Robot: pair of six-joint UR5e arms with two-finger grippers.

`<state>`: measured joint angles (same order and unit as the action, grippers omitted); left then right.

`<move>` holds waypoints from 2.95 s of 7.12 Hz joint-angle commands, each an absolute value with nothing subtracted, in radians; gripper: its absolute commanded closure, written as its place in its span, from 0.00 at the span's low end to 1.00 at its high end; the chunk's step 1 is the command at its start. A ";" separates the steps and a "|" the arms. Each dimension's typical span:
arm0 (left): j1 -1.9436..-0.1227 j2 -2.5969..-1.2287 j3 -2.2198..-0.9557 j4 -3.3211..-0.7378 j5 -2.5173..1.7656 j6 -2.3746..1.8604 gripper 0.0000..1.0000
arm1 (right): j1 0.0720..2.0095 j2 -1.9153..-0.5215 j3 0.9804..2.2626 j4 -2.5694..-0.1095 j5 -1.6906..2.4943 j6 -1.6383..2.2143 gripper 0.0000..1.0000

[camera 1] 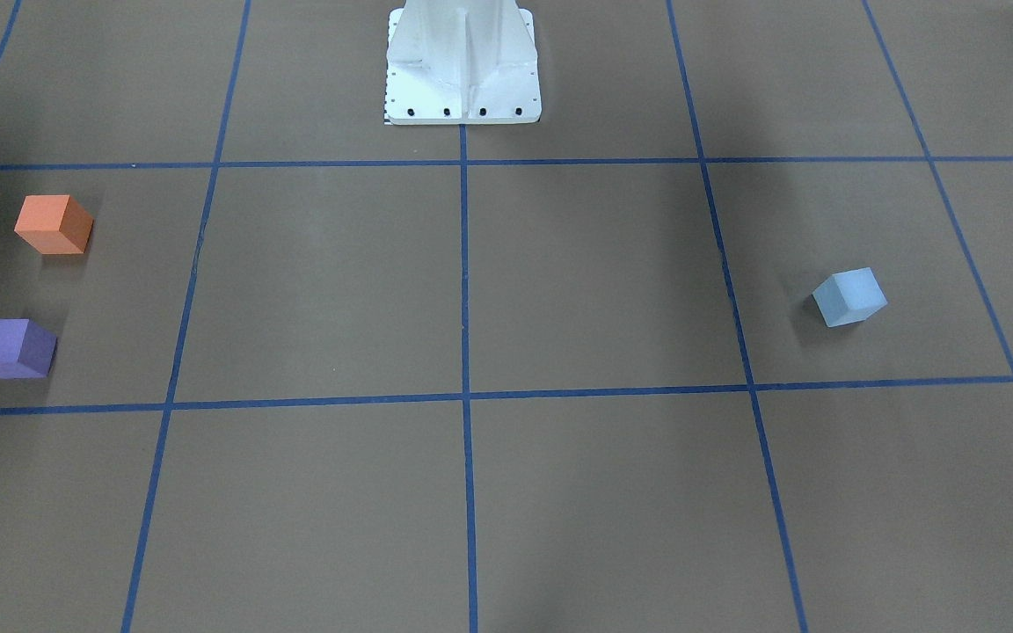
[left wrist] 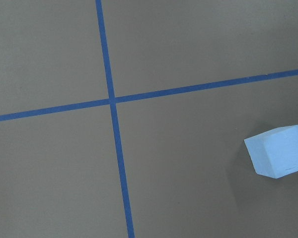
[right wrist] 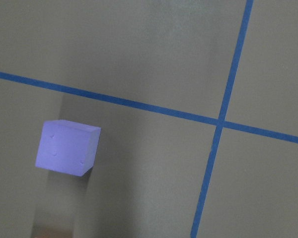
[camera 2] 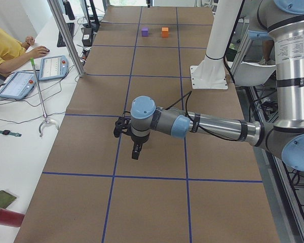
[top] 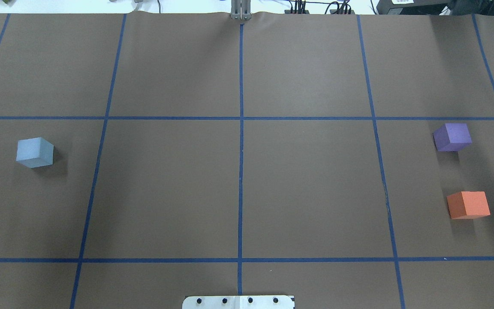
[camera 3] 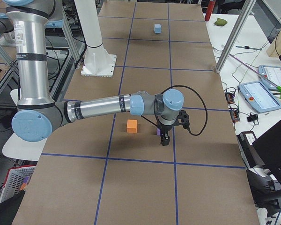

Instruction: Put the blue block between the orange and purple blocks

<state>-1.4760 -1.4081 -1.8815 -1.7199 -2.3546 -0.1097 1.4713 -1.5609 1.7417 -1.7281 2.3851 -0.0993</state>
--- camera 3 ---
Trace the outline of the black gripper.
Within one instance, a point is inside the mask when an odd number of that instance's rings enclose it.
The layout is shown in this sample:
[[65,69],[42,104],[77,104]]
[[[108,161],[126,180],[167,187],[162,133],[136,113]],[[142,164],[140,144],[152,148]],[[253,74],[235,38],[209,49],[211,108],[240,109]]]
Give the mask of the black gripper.
[[161,138],[160,144],[162,146],[168,146],[170,143],[170,136],[169,136],[170,126],[164,125],[159,122],[158,128],[160,130],[160,138]]

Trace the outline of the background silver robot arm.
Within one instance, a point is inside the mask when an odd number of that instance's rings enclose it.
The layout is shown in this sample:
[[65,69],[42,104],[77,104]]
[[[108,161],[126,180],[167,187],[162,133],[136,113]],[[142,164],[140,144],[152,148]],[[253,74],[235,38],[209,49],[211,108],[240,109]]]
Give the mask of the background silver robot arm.
[[0,44],[15,47],[14,26],[5,13],[0,13]]

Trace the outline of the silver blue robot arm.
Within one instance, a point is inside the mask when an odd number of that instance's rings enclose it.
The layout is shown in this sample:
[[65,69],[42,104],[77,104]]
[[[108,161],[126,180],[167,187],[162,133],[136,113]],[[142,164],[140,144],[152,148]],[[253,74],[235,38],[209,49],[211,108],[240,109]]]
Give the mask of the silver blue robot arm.
[[14,24],[21,85],[12,129],[20,138],[38,142],[76,120],[125,112],[155,116],[162,145],[169,144],[172,127],[189,128],[188,115],[182,109],[184,96],[172,88],[156,95],[140,91],[91,101],[54,101],[49,93],[45,27],[52,23],[63,26],[62,1],[7,0],[5,4],[7,16]]

